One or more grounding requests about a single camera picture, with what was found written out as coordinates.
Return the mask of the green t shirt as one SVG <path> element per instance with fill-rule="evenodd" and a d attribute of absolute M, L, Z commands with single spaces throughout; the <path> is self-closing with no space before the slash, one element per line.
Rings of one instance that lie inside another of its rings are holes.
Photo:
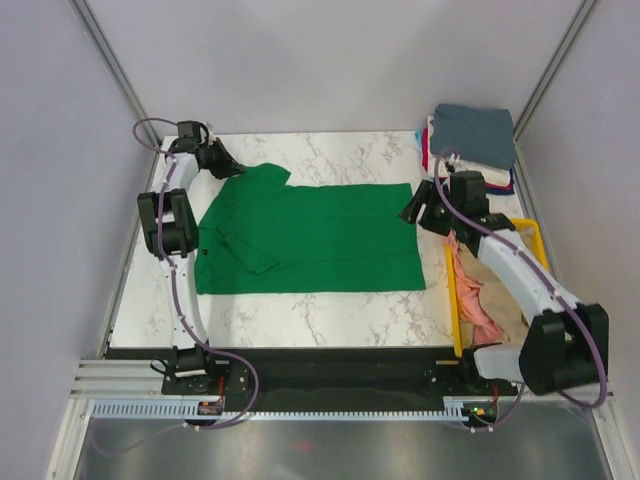
<path fill-rule="evenodd" d="M 294 186 L 265 163 L 227 180 L 199 223 L 200 295 L 420 291 L 410 185 Z"/>

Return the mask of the pink t shirt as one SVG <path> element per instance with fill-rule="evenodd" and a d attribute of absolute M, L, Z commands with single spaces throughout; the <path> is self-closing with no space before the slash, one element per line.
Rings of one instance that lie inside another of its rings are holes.
<path fill-rule="evenodd" d="M 475 345 L 497 342 L 504 331 L 487 314 L 480 302 L 482 284 L 470 277 L 464 270 L 460 244 L 453 232 L 447 236 L 446 245 L 451 249 L 453 260 L 456 301 L 461 318 L 473 326 Z"/>

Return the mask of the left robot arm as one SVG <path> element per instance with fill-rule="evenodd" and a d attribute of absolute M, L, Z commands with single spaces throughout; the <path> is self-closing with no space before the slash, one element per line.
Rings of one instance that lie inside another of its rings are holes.
<path fill-rule="evenodd" d="M 142 234 L 167 284 L 172 314 L 171 351 L 151 367 L 163 376 L 162 393 L 210 394 L 224 378 L 210 351 L 198 305 L 195 261 L 200 244 L 198 224 L 188 192 L 202 172 L 217 180 L 237 177 L 246 167 L 228 152 L 209 127 L 196 120 L 164 124 L 177 130 L 167 148 L 153 145 L 166 166 L 152 190 L 137 197 Z"/>

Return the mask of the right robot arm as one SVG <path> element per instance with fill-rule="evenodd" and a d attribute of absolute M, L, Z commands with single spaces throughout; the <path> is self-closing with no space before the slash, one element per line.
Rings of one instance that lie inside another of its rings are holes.
<path fill-rule="evenodd" d="M 514 221 L 489 209 L 478 171 L 449 182 L 423 180 L 400 218 L 432 233 L 454 234 L 507 289 L 529 324 L 522 345 L 480 346 L 458 368 L 458 381 L 477 394 L 494 379 L 526 385 L 536 395 L 566 394 L 596 384 L 607 394 L 609 317 L 564 288 L 536 259 Z"/>

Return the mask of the folded red t shirt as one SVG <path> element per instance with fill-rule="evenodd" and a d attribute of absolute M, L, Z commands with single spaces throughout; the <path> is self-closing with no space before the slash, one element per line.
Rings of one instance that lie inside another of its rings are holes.
<path fill-rule="evenodd" d="M 416 143 L 421 153 L 421 166 L 429 179 L 434 178 L 435 155 L 431 153 L 429 141 L 432 136 L 431 126 L 414 132 Z M 494 195 L 511 195 L 514 193 L 513 172 L 501 170 L 474 162 L 462 160 L 459 156 L 451 154 L 439 167 L 439 176 L 444 179 L 448 173 L 462 171 L 477 171 L 484 180 L 488 193 Z"/>

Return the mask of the folded cream t shirt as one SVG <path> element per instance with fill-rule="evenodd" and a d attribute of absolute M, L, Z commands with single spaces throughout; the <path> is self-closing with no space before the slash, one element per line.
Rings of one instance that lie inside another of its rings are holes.
<path fill-rule="evenodd" d="M 429 115 L 426 120 L 426 129 L 422 133 L 422 165 L 430 179 L 433 179 L 435 155 L 430 150 L 430 141 L 434 131 L 434 116 Z M 447 173 L 447 166 L 451 166 L 455 171 L 479 171 L 489 188 L 497 188 L 501 190 L 507 190 L 511 186 L 511 171 L 501 170 L 493 167 L 485 166 L 482 164 L 470 162 L 461 159 L 459 156 L 451 155 L 443 164 L 439 167 L 440 174 Z"/>

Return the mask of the folded navy t shirt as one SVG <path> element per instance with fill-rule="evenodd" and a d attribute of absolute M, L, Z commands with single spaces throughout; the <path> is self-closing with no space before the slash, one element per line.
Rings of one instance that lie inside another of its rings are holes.
<path fill-rule="evenodd" d="M 508 171 L 509 174 L 509 182 L 502 185 L 495 185 L 493 183 L 486 183 L 485 188 L 488 194 L 498 195 L 498 196 L 508 196 L 514 194 L 514 173 L 513 170 Z"/>

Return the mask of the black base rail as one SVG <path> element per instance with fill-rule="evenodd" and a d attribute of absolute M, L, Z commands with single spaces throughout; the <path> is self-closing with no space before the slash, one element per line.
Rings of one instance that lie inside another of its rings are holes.
<path fill-rule="evenodd" d="M 210 394 L 231 410 L 435 410 L 447 397 L 513 396 L 450 347 L 240 348 L 214 354 L 223 381 Z"/>

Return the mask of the left aluminium frame post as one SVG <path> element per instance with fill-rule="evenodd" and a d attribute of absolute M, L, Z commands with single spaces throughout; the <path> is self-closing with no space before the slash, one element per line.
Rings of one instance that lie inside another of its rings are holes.
<path fill-rule="evenodd" d="M 86 0 L 70 0 L 69 5 L 78 16 L 80 23 L 89 35 L 99 57 L 107 67 L 129 109 L 135 116 L 135 119 L 141 120 L 146 118 L 147 111 L 126 74 L 115 50 L 111 46 L 90 3 Z"/>

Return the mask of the aluminium frame post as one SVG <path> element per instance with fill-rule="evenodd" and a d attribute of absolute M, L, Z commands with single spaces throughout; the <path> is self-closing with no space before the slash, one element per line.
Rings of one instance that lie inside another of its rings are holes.
<path fill-rule="evenodd" d="M 513 138 L 517 143 L 526 131 L 533 116 L 543 102 L 549 89 L 575 47 L 583 30 L 594 15 L 600 2 L 598 0 L 582 0 L 572 16 L 565 32 L 556 46 L 550 60 L 545 66 L 534 90 L 532 91 L 522 113 L 516 121 Z"/>
<path fill-rule="evenodd" d="M 141 120 L 146 118 L 147 111 L 126 74 L 115 50 L 111 46 L 90 3 L 86 0 L 70 0 L 69 5 L 78 16 L 80 23 L 89 35 L 99 57 L 107 67 L 129 109 L 135 116 L 135 119 Z"/>

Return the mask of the aluminium extrusion rail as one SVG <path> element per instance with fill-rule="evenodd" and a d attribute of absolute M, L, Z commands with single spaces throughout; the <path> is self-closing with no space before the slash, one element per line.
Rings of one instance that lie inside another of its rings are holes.
<path fill-rule="evenodd" d="M 70 397 L 146 399 L 161 395 L 163 376 L 144 360 L 82 360 Z"/>

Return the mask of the right aluminium frame post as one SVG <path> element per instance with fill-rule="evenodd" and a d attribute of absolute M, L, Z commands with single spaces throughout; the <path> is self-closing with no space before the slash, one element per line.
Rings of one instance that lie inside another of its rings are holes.
<path fill-rule="evenodd" d="M 533 116 L 543 102 L 549 89 L 575 47 L 583 30 L 594 15 L 600 2 L 598 0 L 582 0 L 572 16 L 565 32 L 556 46 L 550 60 L 545 66 L 534 90 L 532 91 L 522 113 L 516 121 L 513 138 L 517 143 L 526 131 Z"/>

